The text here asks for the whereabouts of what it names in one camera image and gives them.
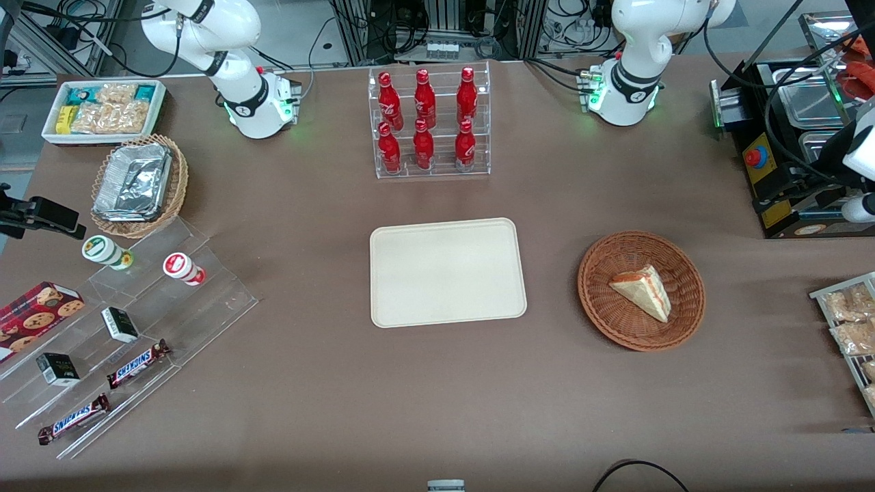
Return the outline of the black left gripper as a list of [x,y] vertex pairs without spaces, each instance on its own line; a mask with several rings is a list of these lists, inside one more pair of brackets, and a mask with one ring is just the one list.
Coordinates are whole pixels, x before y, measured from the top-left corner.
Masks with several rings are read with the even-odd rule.
[[815,161],[815,169],[831,176],[842,186],[863,192],[865,178],[844,164],[845,156],[859,147],[859,143],[856,141],[856,131],[857,122],[854,121],[829,137]]

